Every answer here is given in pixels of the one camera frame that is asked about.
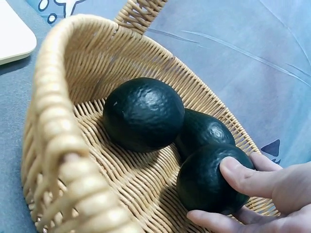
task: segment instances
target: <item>fabric surface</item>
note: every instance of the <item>fabric surface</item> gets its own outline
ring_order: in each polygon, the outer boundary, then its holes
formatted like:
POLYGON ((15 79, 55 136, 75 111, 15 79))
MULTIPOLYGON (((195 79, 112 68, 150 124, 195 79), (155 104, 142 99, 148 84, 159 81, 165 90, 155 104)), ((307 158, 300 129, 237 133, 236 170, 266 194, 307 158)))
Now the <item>fabric surface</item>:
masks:
MULTIPOLYGON (((0 233, 34 233, 20 160, 36 53, 48 23, 78 13, 113 19, 126 0, 42 0, 40 10, 40 0, 27 0, 33 9, 7 1, 38 46, 31 57, 0 66, 0 233)), ((211 87, 263 153, 289 166, 311 160, 310 9, 307 0, 169 0, 147 35, 211 87)))
POLYGON ((25 0, 7 1, 33 30, 38 45, 32 56, 0 66, 0 233, 35 233, 20 181, 22 134, 35 57, 51 27, 25 0))
MULTIPOLYGON (((126 2, 27 1, 51 25, 79 13, 113 19, 126 2)), ((289 166, 311 160, 310 9, 308 0, 169 0, 147 35, 211 87, 264 154, 289 166)))

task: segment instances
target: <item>basket bottom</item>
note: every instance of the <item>basket bottom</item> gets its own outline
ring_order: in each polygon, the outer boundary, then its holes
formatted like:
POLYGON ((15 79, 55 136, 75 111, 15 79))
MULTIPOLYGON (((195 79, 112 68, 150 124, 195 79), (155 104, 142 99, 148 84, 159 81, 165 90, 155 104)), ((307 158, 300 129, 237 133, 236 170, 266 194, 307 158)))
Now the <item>basket bottom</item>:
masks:
MULTIPOLYGON (((180 169, 174 145, 152 153, 135 153, 110 142, 103 124, 104 100, 74 107, 74 114, 99 166, 123 206, 128 208, 149 233, 206 233, 186 218, 175 184, 180 169)), ((271 200, 251 198, 247 206, 264 215, 275 215, 271 200)))

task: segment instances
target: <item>basket handle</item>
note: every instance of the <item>basket handle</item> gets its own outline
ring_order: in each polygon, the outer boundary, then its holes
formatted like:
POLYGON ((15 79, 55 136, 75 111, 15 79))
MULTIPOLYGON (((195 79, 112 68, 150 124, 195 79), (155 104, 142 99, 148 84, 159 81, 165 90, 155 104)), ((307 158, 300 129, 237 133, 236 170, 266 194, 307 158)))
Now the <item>basket handle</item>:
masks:
POLYGON ((144 34, 168 0, 127 0, 114 21, 120 26, 144 34))

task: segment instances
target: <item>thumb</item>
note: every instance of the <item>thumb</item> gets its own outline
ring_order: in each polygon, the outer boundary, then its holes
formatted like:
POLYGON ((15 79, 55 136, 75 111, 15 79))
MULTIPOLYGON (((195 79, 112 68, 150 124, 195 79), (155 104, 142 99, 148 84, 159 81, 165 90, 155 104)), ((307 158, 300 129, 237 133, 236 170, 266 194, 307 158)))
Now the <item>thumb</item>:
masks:
POLYGON ((221 161, 220 171, 229 185, 238 192, 251 197, 272 198, 277 172, 252 170, 232 157, 221 161))

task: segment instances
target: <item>wicker weave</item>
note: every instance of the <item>wicker weave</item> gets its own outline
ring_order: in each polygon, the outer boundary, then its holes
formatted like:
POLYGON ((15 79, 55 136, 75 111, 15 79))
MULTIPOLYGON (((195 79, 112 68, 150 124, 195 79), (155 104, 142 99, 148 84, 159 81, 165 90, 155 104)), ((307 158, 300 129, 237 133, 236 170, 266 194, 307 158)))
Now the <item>wicker weave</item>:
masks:
MULTIPOLYGON (((206 232, 186 219, 176 190, 174 145, 148 155, 109 142, 104 99, 118 85, 153 77, 188 108, 211 114, 246 153, 259 151, 217 96, 180 60, 143 36, 167 0, 129 0, 115 21, 62 20, 43 42, 24 130, 23 193, 39 232, 206 232)), ((248 206, 277 215, 270 200, 248 206)))

